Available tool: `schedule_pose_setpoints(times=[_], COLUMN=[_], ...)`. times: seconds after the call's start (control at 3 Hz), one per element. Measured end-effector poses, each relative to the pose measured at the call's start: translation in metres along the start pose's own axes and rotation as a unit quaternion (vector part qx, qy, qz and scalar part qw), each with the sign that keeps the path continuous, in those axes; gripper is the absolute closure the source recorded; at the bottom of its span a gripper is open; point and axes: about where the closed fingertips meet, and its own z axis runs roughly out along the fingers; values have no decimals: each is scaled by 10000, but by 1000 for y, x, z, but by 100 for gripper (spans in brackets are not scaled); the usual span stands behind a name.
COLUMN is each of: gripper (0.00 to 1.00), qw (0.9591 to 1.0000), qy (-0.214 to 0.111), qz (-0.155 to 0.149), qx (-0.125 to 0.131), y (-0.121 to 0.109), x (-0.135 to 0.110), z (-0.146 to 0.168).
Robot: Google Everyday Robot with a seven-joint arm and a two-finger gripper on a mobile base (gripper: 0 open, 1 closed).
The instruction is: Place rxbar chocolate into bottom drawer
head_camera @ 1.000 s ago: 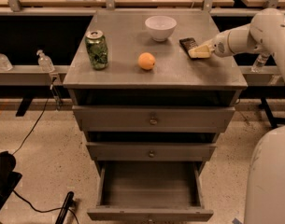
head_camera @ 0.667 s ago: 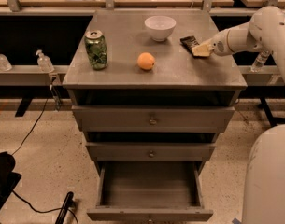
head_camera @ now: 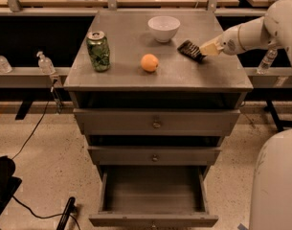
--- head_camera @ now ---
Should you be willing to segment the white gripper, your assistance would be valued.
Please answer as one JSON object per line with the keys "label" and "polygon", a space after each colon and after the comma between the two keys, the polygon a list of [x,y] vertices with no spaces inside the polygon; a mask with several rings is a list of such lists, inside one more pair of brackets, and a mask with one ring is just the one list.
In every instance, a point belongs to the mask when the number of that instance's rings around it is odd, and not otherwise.
{"label": "white gripper", "polygon": [[239,28],[232,27],[222,33],[218,38],[215,37],[200,46],[203,56],[218,56],[221,52],[226,55],[237,55],[240,53]]}

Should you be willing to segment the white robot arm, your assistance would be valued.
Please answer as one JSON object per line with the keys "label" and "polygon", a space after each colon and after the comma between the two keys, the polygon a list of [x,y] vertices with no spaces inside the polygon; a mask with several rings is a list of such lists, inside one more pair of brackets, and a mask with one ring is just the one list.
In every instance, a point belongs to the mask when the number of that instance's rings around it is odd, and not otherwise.
{"label": "white robot arm", "polygon": [[[204,56],[238,55],[282,48],[292,67],[292,0],[279,0],[266,14],[242,23],[200,46]],[[292,129],[262,146],[253,178],[249,230],[292,230]]]}

